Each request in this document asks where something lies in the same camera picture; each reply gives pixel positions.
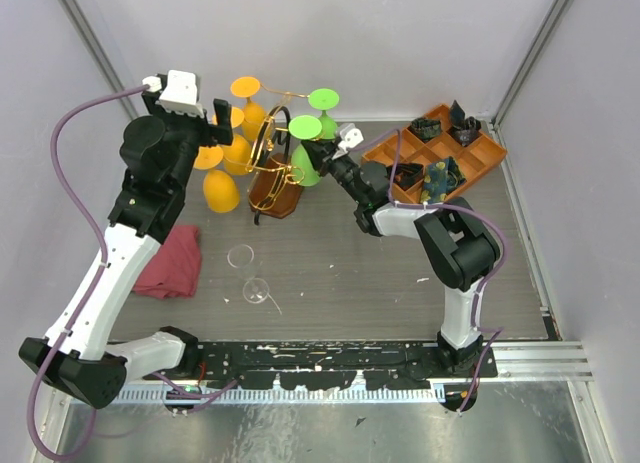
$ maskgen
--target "wooden organizer box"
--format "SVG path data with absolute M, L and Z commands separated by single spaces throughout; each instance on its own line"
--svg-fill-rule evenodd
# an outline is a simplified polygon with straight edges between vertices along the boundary
M 464 174 L 467 182 L 447 195 L 447 200 L 459 196 L 468 190 L 484 175 L 498 166 L 507 155 L 507 150 L 480 131 L 480 136 L 464 148 L 449 134 L 449 107 L 440 105 L 424 115 L 427 118 L 440 120 L 442 133 L 424 143 L 415 136 L 409 127 L 402 130 L 402 146 L 400 147 L 400 163 L 419 163 L 426 167 L 431 163 L 453 156 Z M 393 165 L 398 145 L 398 135 L 394 133 L 389 139 L 362 155 L 362 161 L 378 161 L 385 166 Z M 420 203 L 422 179 L 408 190 L 403 190 L 395 183 L 391 192 L 396 200 L 402 203 Z

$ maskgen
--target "gray wooden table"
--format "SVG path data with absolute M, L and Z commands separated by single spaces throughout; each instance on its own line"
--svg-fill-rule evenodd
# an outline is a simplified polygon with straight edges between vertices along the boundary
M 359 125 L 373 138 L 390 123 Z M 231 213 L 211 212 L 202 194 L 203 172 L 194 171 L 180 222 L 201 228 L 203 256 L 198 291 L 190 299 L 156 300 L 131 295 L 115 324 L 113 339 L 147 336 L 165 325 L 200 339 L 404 339 L 435 337 L 444 314 L 443 286 L 419 241 L 375 238 L 357 227 L 354 202 L 331 177 L 306 188 L 298 208 L 277 220 L 253 224 L 246 198 L 251 175 L 237 177 L 243 201 Z M 546 336 L 540 302 L 500 169 L 463 195 L 498 224 L 512 253 L 487 287 L 484 326 L 504 326 L 504 338 Z M 253 247 L 271 300 L 247 303 L 227 251 Z

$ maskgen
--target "gray wall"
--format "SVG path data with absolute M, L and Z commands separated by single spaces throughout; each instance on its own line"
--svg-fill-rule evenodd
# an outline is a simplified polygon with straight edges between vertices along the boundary
M 56 0 L 0 0 L 0 41 L 0 460 L 22 462 L 33 449 L 25 425 L 33 374 L 18 347 L 54 322 L 97 251 L 55 180 L 49 136 L 67 110 L 109 90 Z M 125 125 L 110 103 L 72 120 L 60 142 L 69 181 L 101 222 L 123 172 Z
M 492 114 L 552 0 L 79 1 L 128 84 L 194 71 L 210 105 L 253 74 L 298 93 L 335 88 L 341 118 L 404 120 L 454 98 Z
M 640 428 L 640 0 L 575 0 L 502 126 L 565 334 L 616 446 Z

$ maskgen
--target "metal beam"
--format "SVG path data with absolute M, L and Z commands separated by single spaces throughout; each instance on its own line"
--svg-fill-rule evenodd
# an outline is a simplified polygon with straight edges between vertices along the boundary
M 499 126 L 504 120 L 505 115 L 518 95 L 520 88 L 522 88 L 522 85 L 529 76 L 529 73 L 531 73 L 531 69 L 538 61 L 538 58 L 547 46 L 551 35 L 558 26 L 560 19 L 566 13 L 572 1 L 573 0 L 554 0 L 551 5 L 551 9 L 542 22 L 542 26 L 538 30 L 536 37 L 533 39 L 533 43 L 527 52 L 527 56 L 525 56 L 516 76 L 513 78 L 513 81 L 507 90 L 507 93 L 500 102 L 496 115 L 491 120 L 494 125 Z
M 116 73 L 113 65 L 109 61 L 104 48 L 98 41 L 96 34 L 94 33 L 89 21 L 84 15 L 82 9 L 78 5 L 76 0 L 58 0 L 60 5 L 64 9 L 65 13 L 69 17 L 71 24 L 74 26 L 80 39 L 85 44 L 87 51 L 93 58 L 96 66 L 102 73 L 102 76 L 106 80 L 107 84 L 111 88 L 114 93 L 122 91 L 125 89 L 120 77 Z M 124 111 L 127 113 L 127 116 L 130 119 L 135 119 L 138 116 L 138 112 L 136 111 L 133 103 L 129 98 L 121 98 L 118 100 L 122 105 Z

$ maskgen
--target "blue and yellow patterned fabric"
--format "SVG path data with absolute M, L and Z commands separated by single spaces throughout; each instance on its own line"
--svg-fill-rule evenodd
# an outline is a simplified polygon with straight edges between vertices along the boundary
M 449 193 L 466 182 L 453 156 L 431 163 L 424 172 L 420 203 L 442 203 Z

